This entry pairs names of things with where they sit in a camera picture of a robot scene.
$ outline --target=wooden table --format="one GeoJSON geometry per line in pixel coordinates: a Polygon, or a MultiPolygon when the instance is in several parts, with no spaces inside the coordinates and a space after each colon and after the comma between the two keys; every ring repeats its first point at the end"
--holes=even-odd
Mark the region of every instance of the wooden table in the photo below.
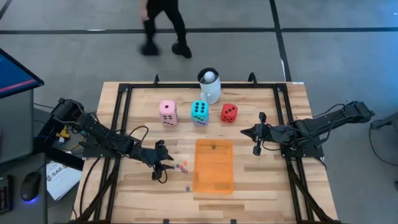
{"type": "MultiPolygon", "coordinates": [[[[98,106],[101,123],[110,127],[119,83],[106,82],[98,106]]],[[[311,118],[307,93],[304,85],[288,83],[290,104],[294,119],[311,118]]],[[[151,180],[152,170],[145,164],[122,159],[118,186],[114,201],[112,223],[295,223],[292,196],[284,158],[279,151],[262,150],[261,156],[254,156],[254,143],[239,131],[258,123],[258,114],[263,111],[267,122],[278,124],[274,94],[271,89],[223,89],[219,101],[210,105],[210,123],[206,127],[194,126],[190,119],[191,103],[200,99],[200,89],[134,89],[127,121],[127,133],[139,125],[146,125],[150,131],[144,146],[154,147],[159,139],[165,140],[170,155],[175,161],[168,165],[187,161],[188,174],[179,170],[168,172],[169,180],[160,184],[151,180]],[[174,100],[177,103],[178,126],[165,127],[159,119],[159,102],[174,100]],[[238,106],[235,123],[220,122],[224,103],[238,106]],[[231,195],[198,194],[186,192],[192,189],[195,141],[197,139],[231,139],[234,141],[234,192],[231,195]]],[[[285,115],[284,101],[280,94],[285,115]]],[[[119,124],[123,113],[120,109],[119,124]]],[[[144,130],[134,133],[141,138],[144,130]]],[[[269,143],[266,147],[277,149],[269,143]]],[[[78,211],[83,181],[95,159],[85,162],[78,189],[75,210],[78,211]]],[[[325,168],[315,159],[303,158],[308,188],[322,209],[332,218],[337,218],[325,168]]],[[[86,208],[98,191],[103,159],[97,163],[88,180],[83,197],[86,208]]],[[[303,218],[306,218],[303,198],[299,193],[303,218]]],[[[105,217],[108,195],[105,195],[101,218],[105,217]]]]}

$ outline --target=orange plastic bin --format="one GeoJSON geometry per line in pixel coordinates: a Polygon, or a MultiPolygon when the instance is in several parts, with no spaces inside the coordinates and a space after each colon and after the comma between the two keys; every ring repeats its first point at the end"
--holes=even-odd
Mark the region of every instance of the orange plastic bin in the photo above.
{"type": "Polygon", "coordinates": [[[234,191],[233,142],[198,139],[193,173],[194,192],[231,194],[234,191]]]}

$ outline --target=monitor screen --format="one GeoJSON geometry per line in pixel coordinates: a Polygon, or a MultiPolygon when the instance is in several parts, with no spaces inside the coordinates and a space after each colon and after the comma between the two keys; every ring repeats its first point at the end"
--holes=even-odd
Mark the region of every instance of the monitor screen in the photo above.
{"type": "Polygon", "coordinates": [[[0,49],[0,98],[43,84],[41,79],[0,49]]]}

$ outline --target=white paper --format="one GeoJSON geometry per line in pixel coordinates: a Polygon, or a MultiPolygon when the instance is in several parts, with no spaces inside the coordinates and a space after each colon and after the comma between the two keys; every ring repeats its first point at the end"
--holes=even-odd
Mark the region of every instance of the white paper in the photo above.
{"type": "Polygon", "coordinates": [[[60,200],[81,178],[81,171],[51,162],[47,168],[47,191],[54,200],[60,200]]]}

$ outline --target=white ball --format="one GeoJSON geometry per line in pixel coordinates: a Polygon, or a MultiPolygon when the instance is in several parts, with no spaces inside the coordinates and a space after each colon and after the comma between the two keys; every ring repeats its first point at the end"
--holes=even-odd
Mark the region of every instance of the white ball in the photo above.
{"type": "Polygon", "coordinates": [[[216,79],[216,75],[214,72],[206,72],[205,73],[205,81],[210,83],[216,79]]]}

